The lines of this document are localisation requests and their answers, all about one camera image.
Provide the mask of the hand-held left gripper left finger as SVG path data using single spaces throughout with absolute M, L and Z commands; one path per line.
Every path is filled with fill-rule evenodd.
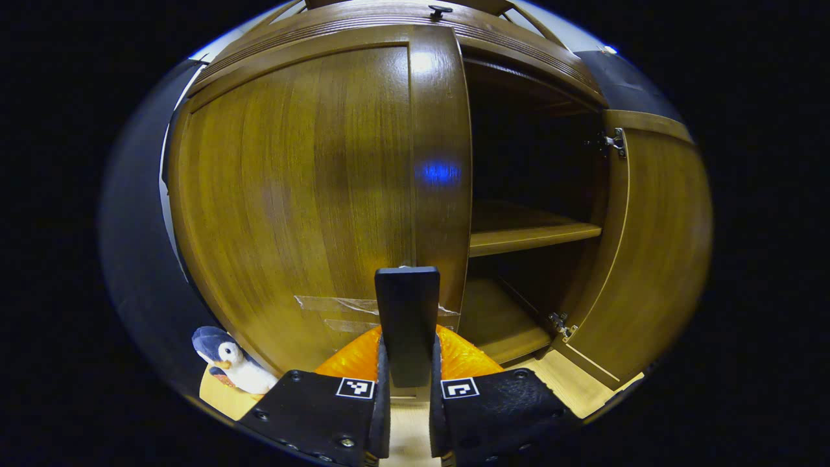
M 377 466 L 389 456 L 390 384 L 379 326 L 316 372 L 290 370 L 238 423 L 290 466 Z

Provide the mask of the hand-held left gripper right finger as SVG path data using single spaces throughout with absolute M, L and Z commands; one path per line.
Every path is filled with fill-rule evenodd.
M 533 370 L 503 369 L 445 326 L 432 371 L 431 450 L 444 466 L 545 466 L 581 426 Z

